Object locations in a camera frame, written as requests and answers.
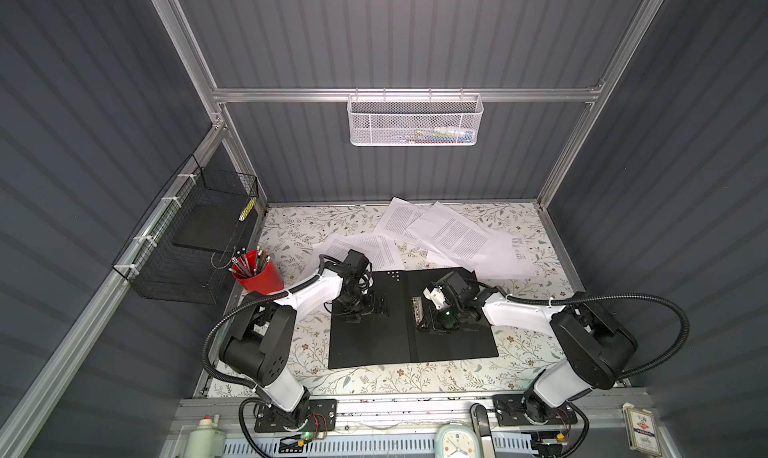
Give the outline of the orange black file folder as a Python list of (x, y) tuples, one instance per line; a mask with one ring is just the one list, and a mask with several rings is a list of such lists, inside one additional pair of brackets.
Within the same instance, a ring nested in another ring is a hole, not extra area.
[(493, 358), (482, 307), (492, 290), (464, 268), (379, 271), (329, 306), (330, 369)]

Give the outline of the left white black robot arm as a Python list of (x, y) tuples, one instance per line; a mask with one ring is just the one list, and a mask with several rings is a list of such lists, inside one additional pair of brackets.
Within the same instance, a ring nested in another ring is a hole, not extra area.
[(379, 310), (366, 255), (356, 250), (343, 260), (320, 255), (316, 271), (298, 284), (246, 295), (206, 338), (206, 371), (250, 389), (284, 413), (302, 412), (309, 392), (287, 369), (291, 342), (296, 322), (325, 304), (336, 305), (337, 315), (352, 321)]

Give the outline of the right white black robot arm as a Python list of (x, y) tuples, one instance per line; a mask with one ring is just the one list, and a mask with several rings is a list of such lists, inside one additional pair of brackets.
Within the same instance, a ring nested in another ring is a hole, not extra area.
[(451, 334), (488, 324), (554, 338), (564, 357), (536, 376), (518, 406), (535, 423), (594, 389), (611, 388), (637, 350), (631, 333), (584, 293), (545, 304), (450, 271), (413, 297), (410, 309), (419, 331)]

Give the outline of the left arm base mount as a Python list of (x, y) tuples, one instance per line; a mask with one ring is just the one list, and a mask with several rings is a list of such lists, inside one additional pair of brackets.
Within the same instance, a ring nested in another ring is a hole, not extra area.
[(277, 406), (259, 405), (255, 410), (256, 433), (329, 432), (336, 426), (338, 401), (315, 399), (301, 401), (292, 412)]

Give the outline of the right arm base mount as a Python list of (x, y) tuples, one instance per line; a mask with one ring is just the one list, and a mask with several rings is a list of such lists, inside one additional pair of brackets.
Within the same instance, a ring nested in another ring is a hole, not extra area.
[(491, 400), (497, 422), (502, 426), (565, 425), (570, 427), (578, 422), (578, 415), (569, 405), (550, 407), (533, 394), (496, 394)]

